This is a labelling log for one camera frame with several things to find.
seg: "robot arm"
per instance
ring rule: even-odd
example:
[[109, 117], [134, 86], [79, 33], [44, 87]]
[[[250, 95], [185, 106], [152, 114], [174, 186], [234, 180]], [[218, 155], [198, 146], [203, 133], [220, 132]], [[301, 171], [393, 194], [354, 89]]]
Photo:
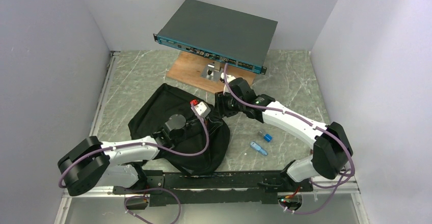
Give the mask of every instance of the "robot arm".
[[[349, 141], [341, 125], [333, 122], [326, 125], [306, 118], [283, 106], [274, 98], [262, 94], [257, 96], [249, 84], [242, 78], [227, 76], [230, 89], [225, 86], [224, 92], [215, 94], [215, 109], [219, 116], [230, 117], [238, 112], [243, 112], [248, 118], [256, 119], [261, 123], [276, 126], [302, 140], [313, 150], [313, 155], [301, 160], [290, 162], [282, 171], [282, 178], [291, 186], [315, 176], [323, 176], [327, 179], [335, 179], [343, 169], [348, 158], [333, 138], [317, 128], [325, 128], [327, 132], [335, 135], [352, 156]], [[247, 104], [257, 105], [259, 108], [245, 106], [229, 93], [231, 90], [237, 98]]]
[[[229, 78], [230, 89], [224, 89], [224, 92], [215, 94], [214, 109], [218, 117], [230, 117], [242, 112], [248, 118], [287, 131], [313, 149], [313, 155], [301, 160], [294, 160], [284, 168], [281, 172], [283, 184], [292, 188], [298, 186], [298, 183], [304, 179], [314, 176], [323, 176], [328, 179], [336, 178], [347, 163], [347, 156], [336, 141], [317, 128], [326, 128], [328, 132], [338, 137], [352, 155], [342, 126], [335, 122], [327, 126], [324, 123], [308, 119], [289, 110], [268, 95], [257, 96], [242, 78]], [[239, 103], [228, 90], [231, 90], [248, 104], [264, 106], [267, 109], [245, 106]], [[201, 117], [206, 117], [210, 111], [204, 102], [195, 105], [194, 108], [197, 115]], [[95, 186], [143, 189], [145, 185], [142, 186], [142, 184], [147, 183], [141, 168], [143, 161], [152, 160], [158, 156], [159, 148], [157, 146], [170, 148], [170, 140], [177, 135], [179, 130], [183, 130], [184, 126], [184, 117], [173, 115], [161, 131], [141, 139], [109, 143], [100, 142], [95, 136], [88, 137], [58, 162], [62, 179], [65, 181], [65, 186], [62, 185], [61, 181], [59, 186], [67, 187], [71, 196], [85, 193]]]

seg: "light gray wall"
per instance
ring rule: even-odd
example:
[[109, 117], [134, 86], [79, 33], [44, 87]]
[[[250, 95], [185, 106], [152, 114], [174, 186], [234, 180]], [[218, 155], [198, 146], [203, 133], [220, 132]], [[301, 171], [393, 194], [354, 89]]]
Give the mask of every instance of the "light gray wall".
[[0, 223], [53, 223], [109, 50], [83, 0], [0, 0]]
[[[184, 0], [85, 0], [111, 50], [165, 49], [153, 41]], [[200, 0], [279, 21], [271, 48], [311, 49], [337, 0]]]
[[432, 0], [339, 0], [312, 49], [371, 223], [430, 223]]

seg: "floor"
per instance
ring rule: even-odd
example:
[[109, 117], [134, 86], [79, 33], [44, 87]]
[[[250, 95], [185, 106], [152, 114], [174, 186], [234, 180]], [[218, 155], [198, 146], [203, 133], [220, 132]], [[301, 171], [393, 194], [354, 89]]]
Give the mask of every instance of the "floor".
[[[214, 103], [213, 94], [166, 77], [179, 53], [176, 50], [120, 53], [99, 128], [101, 141], [130, 140], [127, 123], [164, 82]], [[257, 75], [252, 84], [257, 94], [270, 95], [297, 113], [329, 123], [307, 51], [269, 50], [264, 66], [267, 74]], [[281, 170], [292, 160], [309, 154], [310, 149], [305, 144], [279, 128], [248, 119], [243, 114], [225, 121], [231, 129], [231, 142], [218, 171]], [[260, 129], [273, 137], [270, 143], [257, 134]], [[268, 155], [251, 149], [251, 141], [266, 149]], [[178, 171], [164, 159], [150, 161], [144, 168]]]

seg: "purple cable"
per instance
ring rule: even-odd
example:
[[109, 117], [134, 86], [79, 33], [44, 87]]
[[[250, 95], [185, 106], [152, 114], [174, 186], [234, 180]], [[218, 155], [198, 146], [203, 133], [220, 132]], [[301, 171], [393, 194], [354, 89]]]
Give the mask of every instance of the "purple cable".
[[[126, 147], [138, 146], [138, 145], [142, 145], [142, 144], [143, 143], [123, 144], [123, 145], [117, 146], [116, 148], [121, 149], [121, 148], [126, 148]], [[92, 151], [90, 153], [87, 153], [87, 154], [81, 156], [74, 163], [72, 163], [69, 167], [67, 167], [66, 170], [62, 173], [62, 176], [60, 177], [60, 180], [59, 180], [59, 188], [66, 188], [66, 186], [62, 184], [63, 179], [65, 179], [65, 176], [69, 173], [69, 171], [72, 168], [74, 168], [77, 164], [79, 164], [81, 161], [83, 161], [84, 159], [86, 159], [86, 158], [88, 158], [88, 157], [90, 157], [92, 155], [98, 154], [98, 153], [103, 152], [103, 151], [112, 150], [112, 149], [113, 149], [113, 147], [107, 147], [107, 148], [103, 148], [103, 149], [97, 149], [95, 151]]]
[[[168, 189], [160, 188], [160, 187], [149, 188], [149, 189], [144, 189], [144, 190], [139, 190], [139, 191], [134, 191], [134, 192], [146, 192], [146, 191], [155, 191], [155, 190], [162, 190], [162, 191], [164, 191], [164, 192], [167, 192], [167, 193], [171, 194], [171, 195], [176, 199], [177, 204], [178, 204], [178, 214], [177, 214], [177, 217], [175, 218], [175, 220], [174, 220], [172, 223], [170, 223], [170, 224], [174, 224], [174, 223], [176, 223], [176, 222], [178, 221], [178, 219], [180, 218], [180, 213], [181, 213], [181, 203], [180, 203], [180, 200], [178, 199], [178, 197], [177, 197], [173, 192], [169, 191]], [[131, 200], [131, 199], [147, 199], [147, 197], [145, 197], [145, 196], [140, 196], [140, 195], [135, 195], [135, 196], [132, 196], [132, 197], [128, 197], [128, 198], [124, 201], [124, 209], [126, 210], [127, 213], [129, 213], [129, 214], [131, 214], [132, 216], [134, 216], [134, 217], [136, 217], [136, 218], [142, 220], [143, 222], [145, 222], [145, 223], [147, 223], [147, 224], [153, 224], [153, 223], [149, 222], [148, 220], [142, 218], [140, 215], [137, 215], [137, 214], [135, 214], [135, 213], [133, 213], [132, 211], [130, 211], [130, 210], [127, 209], [126, 204], [127, 204], [127, 202], [128, 202], [129, 200]]]
[[[191, 105], [191, 108], [192, 108], [192, 111], [194, 112], [194, 114], [200, 120], [201, 125], [203, 126], [203, 129], [204, 129], [204, 134], [205, 134], [205, 139], [206, 139], [206, 141], [205, 141], [205, 147], [200, 152], [193, 153], [193, 154], [185, 154], [185, 153], [180, 153], [180, 152], [174, 151], [172, 149], [169, 149], [169, 148], [166, 148], [164, 146], [161, 146], [161, 145], [158, 145], [158, 144], [154, 144], [154, 143], [145, 143], [145, 145], [150, 145], [150, 146], [158, 147], [160, 149], [163, 149], [165, 151], [168, 151], [170, 153], [177, 154], [177, 155], [180, 155], [180, 156], [193, 157], [193, 156], [197, 156], [197, 155], [200, 155], [200, 154], [204, 153], [207, 150], [208, 145], [209, 145], [208, 130], [207, 130], [207, 127], [205, 126], [204, 119], [197, 113], [197, 111], [195, 110], [195, 107], [193, 105]], [[115, 147], [117, 149], [121, 149], [121, 148], [127, 148], [127, 147], [132, 147], [132, 146], [139, 146], [139, 145], [142, 145], [142, 144], [143, 143], [130, 143], [130, 144], [123, 144], [123, 145], [119, 145], [119, 146], [115, 146]], [[69, 167], [67, 167], [66, 170], [62, 173], [62, 176], [60, 177], [60, 180], [59, 180], [59, 188], [66, 188], [66, 186], [62, 184], [63, 179], [69, 173], [69, 171], [73, 167], [75, 167], [77, 164], [79, 164], [81, 161], [83, 161], [84, 159], [86, 159], [86, 158], [88, 158], [88, 157], [90, 157], [92, 155], [98, 154], [98, 153], [103, 152], [103, 151], [112, 150], [112, 149], [113, 149], [113, 147], [106, 147], [106, 148], [103, 148], [103, 149], [97, 149], [95, 151], [92, 151], [90, 153], [87, 153], [87, 154], [81, 156], [74, 163], [72, 163]]]
[[204, 119], [197, 113], [197, 111], [196, 111], [196, 109], [195, 109], [195, 107], [194, 106], [192, 106], [192, 111], [194, 112], [194, 114], [198, 117], [198, 119], [200, 120], [200, 122], [201, 122], [201, 125], [203, 126], [203, 128], [204, 128], [204, 134], [205, 134], [205, 146], [204, 146], [204, 148], [200, 151], [200, 152], [198, 152], [198, 153], [193, 153], [193, 154], [185, 154], [185, 153], [180, 153], [180, 152], [177, 152], [177, 151], [174, 151], [174, 150], [172, 150], [172, 149], [169, 149], [169, 148], [166, 148], [166, 147], [164, 147], [164, 146], [161, 146], [161, 145], [158, 145], [158, 144], [154, 144], [154, 143], [146, 143], [146, 145], [151, 145], [151, 146], [154, 146], [154, 147], [158, 147], [158, 148], [160, 148], [160, 149], [163, 149], [163, 150], [165, 150], [165, 151], [168, 151], [168, 152], [170, 152], [170, 153], [173, 153], [173, 154], [177, 154], [177, 155], [180, 155], [180, 156], [197, 156], [197, 155], [200, 155], [200, 154], [202, 154], [202, 153], [204, 153], [206, 150], [207, 150], [207, 148], [208, 148], [208, 145], [209, 145], [209, 136], [208, 136], [208, 130], [207, 130], [207, 127], [205, 126], [205, 122], [204, 122]]
[[[341, 183], [342, 178], [343, 178], [343, 176], [340, 176], [339, 181], [338, 181], [338, 184]], [[298, 214], [298, 215], [309, 215], [309, 214], [315, 214], [316, 212], [318, 212], [318, 211], [324, 209], [324, 207], [325, 207], [325, 206], [330, 202], [330, 200], [332, 200], [332, 198], [334, 197], [334, 195], [335, 195], [335, 193], [336, 193], [337, 188], [339, 187], [338, 184], [335, 185], [336, 187], [333, 189], [332, 193], [331, 193], [330, 196], [326, 199], [326, 201], [324, 202], [324, 204], [322, 204], [322, 205], [321, 205], [320, 207], [318, 207], [317, 209], [312, 210], [312, 211], [308, 211], [308, 212], [296, 212], [296, 211], [293, 211], [293, 210], [290, 210], [290, 209], [287, 209], [287, 210], [290, 211], [290, 212], [293, 213], [293, 214]]]
[[[235, 98], [235, 100], [237, 100], [239, 103], [241, 103], [241, 104], [243, 104], [243, 105], [245, 105], [245, 106], [248, 106], [248, 107], [252, 107], [252, 108], [259, 108], [259, 109], [268, 109], [268, 110], [279, 111], [279, 112], [281, 112], [281, 113], [284, 113], [284, 114], [287, 114], [287, 115], [290, 115], [290, 116], [294, 116], [294, 117], [296, 117], [297, 119], [299, 119], [299, 120], [305, 122], [305, 123], [308, 124], [309, 126], [313, 126], [313, 124], [312, 124], [310, 121], [308, 121], [308, 120], [306, 120], [305, 118], [303, 118], [303, 117], [301, 117], [301, 116], [299, 116], [299, 115], [297, 115], [297, 114], [294, 114], [294, 113], [292, 113], [292, 112], [283, 111], [283, 110], [281, 110], [281, 109], [279, 109], [279, 108], [272, 108], [272, 107], [266, 107], [266, 106], [258, 106], [258, 105], [249, 104], [249, 103], [244, 102], [243, 100], [241, 100], [239, 97], [237, 97], [237, 96], [232, 92], [232, 90], [231, 90], [231, 88], [230, 88], [230, 86], [229, 86], [229, 84], [228, 84], [228, 81], [227, 81], [227, 76], [228, 76], [228, 63], [226, 63], [226, 64], [225, 64], [225, 67], [224, 67], [224, 82], [225, 82], [225, 86], [227, 87], [227, 89], [228, 89], [228, 91], [230, 92], [230, 94], [231, 94], [231, 95]], [[350, 169], [350, 170], [351, 170], [351, 174], [347, 175], [347, 174], [345, 174], [345, 173], [342, 173], [341, 175], [344, 176], [344, 177], [352, 177], [352, 176], [354, 176], [354, 174], [356, 173], [356, 169], [355, 169], [355, 167], [354, 167], [354, 162], [353, 162], [353, 159], [351, 158], [351, 155], [350, 155], [348, 149], [347, 149], [346, 146], [343, 144], [343, 142], [342, 142], [340, 139], [338, 139], [335, 135], [331, 134], [330, 132], [328, 132], [328, 131], [326, 131], [326, 130], [320, 128], [320, 127], [316, 127], [316, 129], [319, 130], [319, 131], [321, 131], [322, 133], [327, 134], [327, 135], [330, 136], [332, 139], [334, 139], [334, 140], [335, 140], [335, 141], [340, 145], [340, 147], [343, 149], [343, 151], [345, 152], [346, 157], [347, 157], [347, 159], [348, 159], [348, 161], [349, 161], [349, 164], [350, 164], [350, 167], [351, 167], [351, 169]]]
[[[232, 95], [232, 96], [233, 96], [233, 97], [234, 97], [234, 98], [235, 98], [239, 103], [241, 103], [241, 104], [243, 104], [243, 105], [245, 105], [245, 106], [248, 106], [248, 107], [252, 107], [252, 108], [269, 109], [269, 110], [279, 111], [279, 112], [281, 112], [281, 113], [284, 113], [284, 114], [287, 114], [287, 115], [294, 116], [294, 117], [300, 119], [301, 121], [305, 122], [305, 123], [308, 124], [309, 126], [313, 126], [313, 124], [312, 124], [310, 121], [306, 120], [305, 118], [303, 118], [303, 117], [301, 117], [301, 116], [299, 116], [299, 115], [297, 115], [297, 114], [294, 114], [294, 113], [291, 113], [291, 112], [288, 112], [288, 111], [283, 111], [283, 110], [281, 110], [281, 109], [279, 109], [279, 108], [272, 108], [272, 107], [266, 107], [266, 106], [258, 106], [258, 105], [253, 105], [253, 104], [249, 104], [249, 103], [244, 102], [243, 100], [241, 100], [239, 97], [237, 97], [237, 96], [232, 92], [232, 90], [231, 90], [231, 88], [230, 88], [230, 86], [229, 86], [229, 84], [228, 84], [228, 81], [227, 81], [227, 76], [228, 76], [228, 63], [226, 63], [226, 64], [225, 64], [225, 67], [224, 67], [224, 82], [225, 82], [225, 86], [227, 87], [227, 89], [228, 89], [228, 91], [230, 92], [230, 94], [231, 94], [231, 95]], [[330, 132], [328, 132], [328, 131], [326, 131], [326, 130], [324, 130], [324, 129], [318, 127], [318, 126], [316, 127], [316, 129], [319, 130], [319, 131], [321, 131], [322, 133], [325, 133], [326, 135], [328, 135], [329, 137], [331, 137], [332, 139], [334, 139], [334, 140], [335, 140], [335, 141], [340, 145], [340, 147], [343, 149], [344, 153], [346, 154], [346, 157], [347, 157], [347, 159], [348, 159], [348, 161], [349, 161], [349, 165], [350, 165], [351, 169], [347, 169], [344, 173], [341, 173], [341, 174], [340, 174], [341, 177], [340, 177], [339, 181], [338, 181], [335, 185], [332, 185], [332, 186], [320, 186], [320, 185], [318, 185], [318, 184], [312, 182], [312, 179], [311, 179], [312, 184], [315, 185], [315, 186], [317, 186], [317, 187], [320, 187], [320, 188], [333, 188], [333, 187], [334, 187], [334, 189], [333, 189], [333, 191], [332, 191], [332, 194], [327, 198], [326, 202], [324, 202], [324, 204], [323, 204], [321, 207], [319, 207], [318, 209], [316, 209], [316, 210], [314, 210], [314, 211], [310, 211], [310, 212], [295, 212], [296, 214], [313, 214], [313, 213], [316, 213], [316, 212], [320, 211], [321, 209], [323, 209], [323, 208], [327, 205], [327, 203], [328, 203], [328, 202], [333, 198], [333, 196], [334, 196], [334, 194], [335, 194], [337, 188], [338, 188], [340, 185], [344, 184], [345, 182], [349, 181], [350, 178], [351, 178], [352, 176], [354, 176], [354, 174], [355, 174], [355, 172], [356, 172], [356, 169], [355, 169], [355, 167], [354, 167], [353, 159], [351, 158], [351, 155], [350, 155], [348, 149], [346, 148], [346, 146], [343, 144], [343, 142], [342, 142], [339, 138], [337, 138], [335, 135], [333, 135], [332, 133], [330, 133]]]

